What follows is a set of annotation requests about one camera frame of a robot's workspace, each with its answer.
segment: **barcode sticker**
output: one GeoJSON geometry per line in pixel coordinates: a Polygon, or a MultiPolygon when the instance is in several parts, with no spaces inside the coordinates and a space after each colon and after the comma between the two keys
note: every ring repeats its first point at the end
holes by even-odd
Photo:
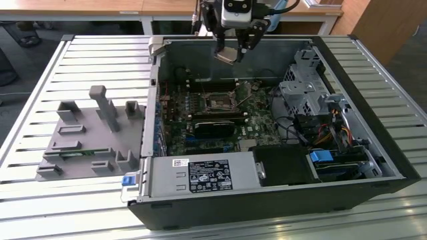
{"type": "Polygon", "coordinates": [[[172,167],[187,167],[188,166],[188,158],[184,159],[173,159],[172,167]]]}

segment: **wooden cabinet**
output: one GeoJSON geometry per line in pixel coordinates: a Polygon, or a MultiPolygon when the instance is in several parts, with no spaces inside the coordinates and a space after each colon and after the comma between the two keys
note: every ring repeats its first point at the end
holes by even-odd
{"type": "Polygon", "coordinates": [[[427,0],[344,0],[331,34],[354,34],[383,65],[427,18],[427,0]]]}

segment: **table leg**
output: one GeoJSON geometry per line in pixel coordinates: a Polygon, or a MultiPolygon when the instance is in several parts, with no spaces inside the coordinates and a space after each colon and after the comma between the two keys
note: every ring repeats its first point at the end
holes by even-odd
{"type": "Polygon", "coordinates": [[[319,35],[330,35],[335,22],[336,22],[338,16],[327,16],[324,18],[324,22],[322,24],[322,27],[319,29],[319,35]]]}
{"type": "Polygon", "coordinates": [[[141,28],[144,30],[144,35],[153,35],[153,17],[152,16],[141,16],[140,17],[141,28]]]}

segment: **electronic component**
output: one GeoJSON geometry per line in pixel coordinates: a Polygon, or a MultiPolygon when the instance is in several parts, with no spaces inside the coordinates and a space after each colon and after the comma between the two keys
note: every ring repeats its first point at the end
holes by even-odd
{"type": "Polygon", "coordinates": [[[316,150],[310,153],[311,161],[315,162],[331,162],[334,161],[331,152],[328,150],[316,150]]]}
{"type": "Polygon", "coordinates": [[[193,125],[193,135],[197,139],[227,138],[233,135],[235,128],[231,121],[200,122],[193,125]]]}
{"type": "Polygon", "coordinates": [[[256,140],[255,139],[241,139],[239,140],[239,148],[241,152],[247,152],[250,148],[256,146],[256,140]]]}
{"type": "Polygon", "coordinates": [[[228,94],[213,93],[205,96],[205,108],[207,111],[232,110],[236,105],[236,100],[228,94]]]}
{"type": "Polygon", "coordinates": [[[307,150],[302,147],[256,146],[252,149],[255,162],[262,164],[266,178],[263,187],[300,185],[320,182],[307,160],[307,150]]]}

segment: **metal bracket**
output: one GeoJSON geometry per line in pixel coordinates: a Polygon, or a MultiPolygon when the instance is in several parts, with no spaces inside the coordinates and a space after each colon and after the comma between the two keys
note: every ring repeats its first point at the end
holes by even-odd
{"type": "Polygon", "coordinates": [[[148,52],[149,56],[159,55],[164,50],[164,38],[163,36],[152,36],[148,40],[148,52]]]}

